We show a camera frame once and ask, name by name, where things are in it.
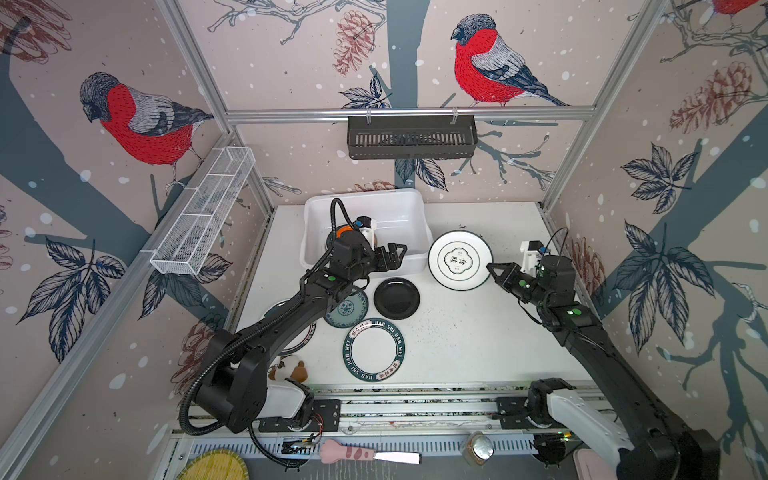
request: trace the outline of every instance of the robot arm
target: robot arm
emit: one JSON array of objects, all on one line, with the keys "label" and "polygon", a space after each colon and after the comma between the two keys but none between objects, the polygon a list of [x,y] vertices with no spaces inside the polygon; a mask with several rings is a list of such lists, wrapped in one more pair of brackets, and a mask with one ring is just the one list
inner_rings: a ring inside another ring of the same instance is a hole
[{"label": "robot arm", "polygon": [[490,263],[488,270],[501,288],[537,306],[542,326],[585,367],[624,427],[589,409],[560,379],[531,385],[532,419],[566,425],[614,466],[621,479],[717,478],[717,442],[664,405],[616,350],[600,320],[574,301],[571,259],[542,257],[536,276],[516,263]]}]

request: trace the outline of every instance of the black plate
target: black plate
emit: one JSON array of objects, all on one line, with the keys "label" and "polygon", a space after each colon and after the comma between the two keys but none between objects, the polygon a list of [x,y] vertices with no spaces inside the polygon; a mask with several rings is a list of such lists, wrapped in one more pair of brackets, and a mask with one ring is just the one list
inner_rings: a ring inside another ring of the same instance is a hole
[{"label": "black plate", "polygon": [[404,278],[384,280],[373,294],[376,309],[392,320],[402,320],[413,315],[420,303],[419,289]]}]

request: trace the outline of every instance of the white dot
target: white dot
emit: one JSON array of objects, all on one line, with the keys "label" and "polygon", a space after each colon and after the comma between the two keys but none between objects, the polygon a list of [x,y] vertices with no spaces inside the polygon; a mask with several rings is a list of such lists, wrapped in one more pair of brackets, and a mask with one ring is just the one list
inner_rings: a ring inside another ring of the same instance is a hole
[{"label": "white dot", "polygon": [[121,373],[109,381],[109,388],[112,390],[119,390],[123,388],[123,384],[125,384],[125,374]]}]

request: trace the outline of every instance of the white plate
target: white plate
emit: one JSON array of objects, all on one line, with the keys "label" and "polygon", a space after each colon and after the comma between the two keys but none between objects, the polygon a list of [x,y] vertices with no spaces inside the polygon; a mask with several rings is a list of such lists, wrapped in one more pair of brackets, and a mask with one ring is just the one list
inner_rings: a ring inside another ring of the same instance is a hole
[{"label": "white plate", "polygon": [[491,275],[485,266],[493,262],[491,247],[466,230],[444,233],[429,249],[429,271],[451,290],[472,290]]}]

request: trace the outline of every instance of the bird illustration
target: bird illustration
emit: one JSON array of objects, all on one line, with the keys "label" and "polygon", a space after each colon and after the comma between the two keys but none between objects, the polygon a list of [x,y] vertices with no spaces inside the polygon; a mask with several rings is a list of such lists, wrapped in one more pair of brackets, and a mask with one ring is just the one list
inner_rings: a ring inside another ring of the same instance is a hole
[{"label": "bird illustration", "polygon": [[683,3],[680,7],[677,8],[677,10],[683,10],[699,2],[711,3],[712,13],[710,14],[710,17],[707,18],[707,20],[704,22],[704,25],[701,27],[702,30],[706,30],[707,24],[710,22],[714,14],[719,13],[721,15],[728,15],[728,17],[730,18],[730,28],[728,28],[724,32],[724,33],[727,33],[731,30],[735,30],[741,27],[741,25],[733,24],[733,16],[741,12],[745,8],[755,5],[758,1],[759,0],[690,0],[690,2]]},{"label": "bird illustration", "polygon": [[214,117],[163,95],[140,92],[101,71],[85,79],[80,102],[88,121],[100,120],[133,158],[150,165],[173,166],[174,179],[166,185],[166,192],[173,185],[184,186],[176,180],[176,162],[187,150],[195,153],[195,130]]},{"label": "bird illustration", "polygon": [[458,85],[477,105],[481,101],[503,106],[512,98],[539,97],[558,106],[568,106],[549,94],[522,55],[504,43],[490,15],[467,15],[451,35],[456,40],[455,73]]}]

